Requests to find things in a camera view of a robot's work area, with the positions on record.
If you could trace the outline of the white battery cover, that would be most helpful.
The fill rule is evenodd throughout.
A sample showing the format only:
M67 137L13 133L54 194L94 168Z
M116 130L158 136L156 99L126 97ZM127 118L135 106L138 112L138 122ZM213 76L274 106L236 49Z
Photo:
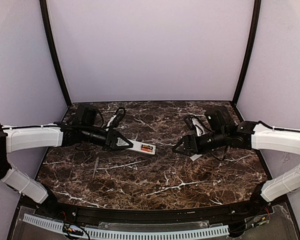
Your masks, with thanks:
M189 158L192 161L195 161L195 160L199 159L200 157L202 157L202 154L194 154L194 155L190 156Z

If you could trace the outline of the white remote control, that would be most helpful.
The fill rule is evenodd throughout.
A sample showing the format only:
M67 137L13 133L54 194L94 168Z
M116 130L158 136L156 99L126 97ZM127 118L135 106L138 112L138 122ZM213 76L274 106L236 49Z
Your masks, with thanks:
M138 153L155 155L156 154L156 146L149 143L144 143L136 140L129 140L133 146L130 148L126 148L125 150L134 151Z

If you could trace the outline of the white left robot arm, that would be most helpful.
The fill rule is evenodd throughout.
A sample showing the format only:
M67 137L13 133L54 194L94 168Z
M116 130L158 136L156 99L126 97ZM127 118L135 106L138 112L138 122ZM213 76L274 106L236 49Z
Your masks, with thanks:
M101 112L92 105L80 104L72 120L44 125L4 126L0 123L0 182L39 205L56 203L56 196L41 183L20 172L8 162L9 153L41 147L69 147L82 142L100 146L104 151L130 149L134 144L115 128L126 110L119 107L107 125L95 125Z

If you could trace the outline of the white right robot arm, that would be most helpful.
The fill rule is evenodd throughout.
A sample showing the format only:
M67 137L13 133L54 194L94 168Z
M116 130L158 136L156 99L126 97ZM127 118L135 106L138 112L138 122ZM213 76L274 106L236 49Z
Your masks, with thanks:
M273 150L300 156L300 129L269 126L262 121L242 121L236 124L225 106L216 106L205 112L210 128L194 115L184 118L195 134L183 136L172 151L197 157L220 147L245 150ZM267 204L276 198L300 188L300 164L282 175L259 183L250 201Z

